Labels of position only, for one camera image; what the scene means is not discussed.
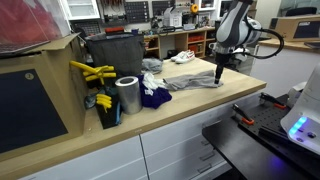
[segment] purple cloth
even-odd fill
[[[170,101],[172,96],[169,94],[167,89],[158,87],[156,90],[153,90],[153,95],[145,94],[145,90],[148,88],[142,83],[144,75],[138,75],[139,87],[141,94],[141,102],[143,107],[157,109],[161,104]]]

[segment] gray bin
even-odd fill
[[[114,66],[117,78],[141,74],[144,55],[143,35],[131,33],[106,36],[105,33],[86,38],[94,65]]]

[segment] drawer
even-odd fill
[[[92,180],[119,180],[119,179],[144,179],[147,178],[146,165],[144,158],[141,158],[121,168],[107,172],[103,175],[93,178]]]
[[[150,173],[149,177],[150,180],[191,179],[201,173],[211,171],[211,169],[222,162],[226,161],[218,152],[211,148],[205,148],[158,171]]]
[[[140,138],[135,136],[22,179],[87,180],[141,158],[143,154]]]
[[[157,171],[158,169],[179,161],[201,149],[209,148],[211,151],[213,147],[205,138],[199,134],[186,141],[177,143],[162,151],[146,156],[146,163],[149,173]]]
[[[248,95],[220,106],[208,109],[179,121],[141,134],[141,141],[145,156],[150,156],[177,143],[190,139],[198,134],[204,126],[218,121],[219,116],[232,113],[232,104],[259,104],[258,94]]]
[[[221,174],[229,171],[232,167],[227,163],[227,161],[223,161],[216,166],[212,167],[208,171],[205,171],[198,176],[192,178],[191,180],[213,180]]]

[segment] red fabric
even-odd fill
[[[61,37],[50,12],[38,0],[35,7],[23,0],[0,1],[0,42],[19,43],[54,40]]]

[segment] cable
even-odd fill
[[[260,31],[260,32],[265,32],[265,33],[269,33],[269,34],[273,34],[274,36],[276,36],[279,41],[280,41],[280,45],[277,49],[277,51],[275,51],[274,53],[272,53],[271,55],[268,55],[268,56],[256,56],[256,55],[253,55],[251,53],[247,53],[247,52],[242,52],[242,53],[239,53],[239,54],[245,54],[245,55],[248,55],[248,56],[251,56],[251,57],[254,57],[254,58],[257,58],[257,59],[268,59],[268,58],[271,58],[273,56],[276,56],[277,54],[280,53],[280,51],[283,49],[284,47],[284,40],[282,38],[282,36],[280,34],[278,34],[277,32],[275,31],[272,31],[270,29],[255,29],[254,27],[251,26],[251,24],[248,22],[248,17],[247,15],[245,15],[245,18],[244,18],[244,22],[246,23],[246,25],[249,27],[249,31],[248,31],[248,34],[245,38],[245,40],[240,44],[243,45],[248,39],[249,39],[249,36],[251,34],[252,31]]]

